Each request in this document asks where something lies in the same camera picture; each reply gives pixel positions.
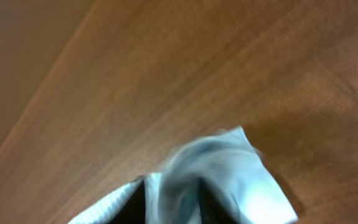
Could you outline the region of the light blue striped baby pants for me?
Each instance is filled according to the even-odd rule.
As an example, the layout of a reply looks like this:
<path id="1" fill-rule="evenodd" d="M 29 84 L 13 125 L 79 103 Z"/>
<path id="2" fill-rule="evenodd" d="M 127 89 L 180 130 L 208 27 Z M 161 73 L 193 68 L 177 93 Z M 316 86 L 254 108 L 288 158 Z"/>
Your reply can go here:
<path id="1" fill-rule="evenodd" d="M 199 180 L 238 223 L 292 223 L 298 216 L 241 127 L 195 139 L 157 172 L 129 182 L 73 217 L 108 223 L 145 182 L 145 223 L 201 223 Z"/>

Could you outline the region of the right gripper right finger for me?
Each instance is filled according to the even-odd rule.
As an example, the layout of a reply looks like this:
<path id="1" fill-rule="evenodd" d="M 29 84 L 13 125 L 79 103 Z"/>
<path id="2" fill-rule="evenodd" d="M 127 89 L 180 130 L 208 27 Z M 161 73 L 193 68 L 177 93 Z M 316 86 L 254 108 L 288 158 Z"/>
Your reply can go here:
<path id="1" fill-rule="evenodd" d="M 204 180 L 199 180 L 198 201 L 202 224 L 238 224 L 218 201 Z"/>

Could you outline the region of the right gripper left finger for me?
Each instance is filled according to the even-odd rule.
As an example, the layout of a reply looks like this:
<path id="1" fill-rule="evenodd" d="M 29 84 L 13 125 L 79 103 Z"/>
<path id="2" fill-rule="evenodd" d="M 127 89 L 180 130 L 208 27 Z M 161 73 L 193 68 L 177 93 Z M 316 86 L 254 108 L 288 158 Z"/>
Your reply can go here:
<path id="1" fill-rule="evenodd" d="M 145 182 L 142 180 L 108 224 L 145 224 Z"/>

